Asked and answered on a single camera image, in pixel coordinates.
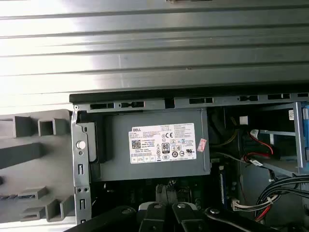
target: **white connector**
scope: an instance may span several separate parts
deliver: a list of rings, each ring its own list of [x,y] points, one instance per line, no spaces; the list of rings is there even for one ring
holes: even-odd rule
[[[233,211],[239,211],[239,209],[237,209],[236,206],[235,206],[236,204],[239,204],[239,200],[236,199],[236,198],[233,198],[232,202],[231,202],[231,207],[232,207]]]

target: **gray metal panel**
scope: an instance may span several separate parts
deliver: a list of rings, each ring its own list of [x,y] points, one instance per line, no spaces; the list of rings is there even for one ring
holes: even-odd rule
[[[10,95],[0,107],[94,90],[307,81],[308,14],[307,0],[0,1]]]
[[[194,123],[196,146],[201,138],[208,140],[205,110],[183,110],[127,114],[106,118],[105,143],[112,159],[101,164],[101,180],[126,180],[171,176],[205,175],[210,173],[209,147],[197,152],[197,159],[156,163],[130,163],[128,132],[136,126]]]
[[[39,159],[43,155],[40,143],[12,145],[0,148],[0,169],[27,161]]]
[[[67,110],[56,110],[20,114],[18,116],[30,117],[34,122],[33,130],[36,131],[36,133],[31,137],[0,140],[0,145],[8,142],[12,143],[12,145],[37,142],[43,145],[44,156],[39,159],[1,169],[0,176],[2,176],[4,180],[3,184],[0,186],[1,195],[10,196],[22,193],[26,189],[31,189],[32,191],[23,192],[24,195],[29,195],[34,193],[34,189],[43,186],[48,188],[48,194],[42,196],[38,200],[19,200],[16,197],[15,199],[0,201],[1,210],[6,212],[5,214],[1,214],[0,223],[19,221],[21,219],[20,214],[27,208],[45,207],[55,198],[62,202],[74,193],[70,135],[39,137],[36,123],[40,118],[62,118],[69,122],[69,112]]]

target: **rectangular cutout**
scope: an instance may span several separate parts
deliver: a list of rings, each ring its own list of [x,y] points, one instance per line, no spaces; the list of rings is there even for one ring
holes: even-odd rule
[[[297,96],[298,96],[299,98],[303,98],[303,97],[308,97],[309,94],[308,94],[308,93],[298,93]]]
[[[213,103],[213,98],[205,98],[206,103]]]
[[[175,99],[174,98],[165,98],[164,104],[166,109],[174,109],[175,108]]]
[[[39,136],[54,135],[53,121],[39,121]]]
[[[86,209],[85,199],[80,199],[79,208],[80,208],[80,210]]]
[[[84,175],[84,166],[82,164],[78,165],[78,175]]]
[[[113,109],[114,103],[90,104],[90,110]]]
[[[259,100],[259,98],[258,98],[258,96],[257,95],[251,95],[251,96],[240,96],[239,98],[238,98],[238,100],[240,101],[240,102],[245,102],[245,101],[250,101],[250,102],[256,102],[256,101],[258,101]]]
[[[35,195],[24,195],[24,196],[18,196],[19,199],[25,200],[25,199],[34,199]]]
[[[143,101],[134,101],[131,104],[132,108],[141,108],[144,107],[144,102]]]
[[[280,94],[268,94],[268,100],[278,100],[278,99],[290,99],[289,93],[280,93]]]
[[[189,98],[189,104],[203,104],[205,103],[205,98]]]

